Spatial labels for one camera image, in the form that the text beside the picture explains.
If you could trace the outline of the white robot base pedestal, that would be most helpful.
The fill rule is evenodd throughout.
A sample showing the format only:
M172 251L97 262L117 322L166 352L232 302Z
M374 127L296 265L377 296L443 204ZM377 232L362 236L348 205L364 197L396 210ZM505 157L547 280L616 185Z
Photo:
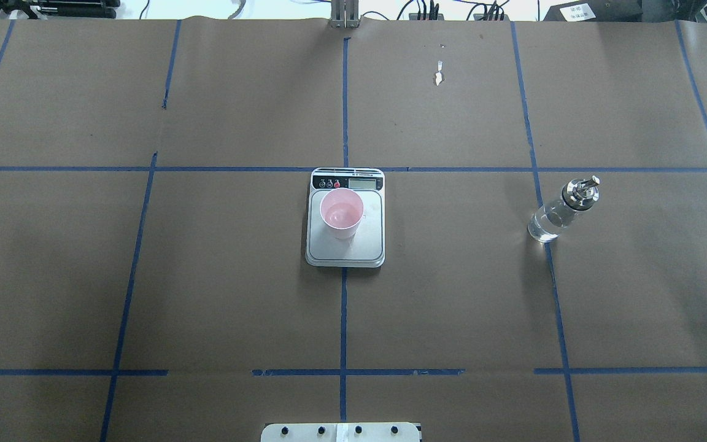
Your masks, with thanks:
M273 423L261 441L422 441L420 424L412 422Z

